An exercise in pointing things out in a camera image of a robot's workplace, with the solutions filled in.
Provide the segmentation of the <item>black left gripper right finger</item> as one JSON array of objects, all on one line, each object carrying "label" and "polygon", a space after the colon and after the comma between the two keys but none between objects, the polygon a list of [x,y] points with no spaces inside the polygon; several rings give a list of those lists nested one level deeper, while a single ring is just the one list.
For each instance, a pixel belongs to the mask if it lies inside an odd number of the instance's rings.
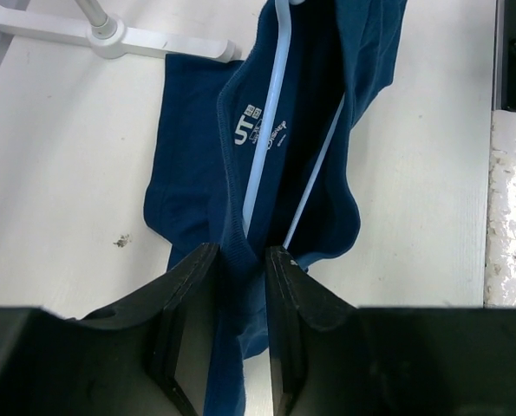
[{"label": "black left gripper right finger", "polygon": [[516,415],[516,309],[356,308],[265,256],[276,415]]}]

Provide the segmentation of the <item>blue Mickey Mouse t-shirt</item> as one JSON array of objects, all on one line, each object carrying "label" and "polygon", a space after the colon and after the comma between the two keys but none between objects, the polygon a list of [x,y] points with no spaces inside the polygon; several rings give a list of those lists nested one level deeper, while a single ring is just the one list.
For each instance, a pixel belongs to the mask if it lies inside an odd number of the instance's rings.
[{"label": "blue Mickey Mouse t-shirt", "polygon": [[174,266],[220,247],[218,324],[204,412],[245,411],[243,362],[268,347],[263,256],[286,245],[303,268],[355,243],[351,129],[394,77],[403,1],[293,5],[291,44],[251,222],[242,217],[278,40],[274,2],[243,61],[169,55],[144,219]]}]

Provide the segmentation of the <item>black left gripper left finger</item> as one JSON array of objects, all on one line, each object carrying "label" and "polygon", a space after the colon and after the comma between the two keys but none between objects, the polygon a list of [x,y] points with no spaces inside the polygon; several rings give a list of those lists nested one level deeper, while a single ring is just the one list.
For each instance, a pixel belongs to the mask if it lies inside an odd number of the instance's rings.
[{"label": "black left gripper left finger", "polygon": [[200,415],[219,248],[82,319],[0,307],[0,415]]}]

